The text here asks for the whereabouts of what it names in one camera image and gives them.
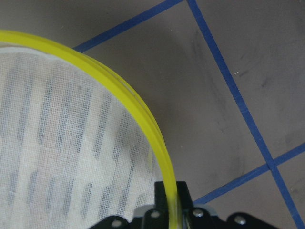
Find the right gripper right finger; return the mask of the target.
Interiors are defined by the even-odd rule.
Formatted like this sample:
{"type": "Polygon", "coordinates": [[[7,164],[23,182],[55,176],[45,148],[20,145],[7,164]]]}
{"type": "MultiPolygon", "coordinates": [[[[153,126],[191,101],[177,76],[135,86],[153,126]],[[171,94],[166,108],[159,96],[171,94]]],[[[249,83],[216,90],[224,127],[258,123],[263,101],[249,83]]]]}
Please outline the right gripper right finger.
{"type": "Polygon", "coordinates": [[[178,228],[190,229],[190,213],[193,209],[193,202],[188,186],[185,181],[177,181],[178,193],[178,228]]]}

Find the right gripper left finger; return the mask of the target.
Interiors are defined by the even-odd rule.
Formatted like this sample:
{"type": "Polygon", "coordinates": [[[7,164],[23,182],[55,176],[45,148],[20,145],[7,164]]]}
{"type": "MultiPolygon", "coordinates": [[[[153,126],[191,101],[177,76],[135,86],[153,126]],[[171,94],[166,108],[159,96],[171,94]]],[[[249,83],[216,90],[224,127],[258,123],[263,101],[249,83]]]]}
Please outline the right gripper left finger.
{"type": "Polygon", "coordinates": [[[155,220],[156,229],[168,229],[169,217],[168,217],[168,204],[162,181],[157,181],[154,184],[154,212],[158,212],[159,216],[153,218],[155,220]]]}

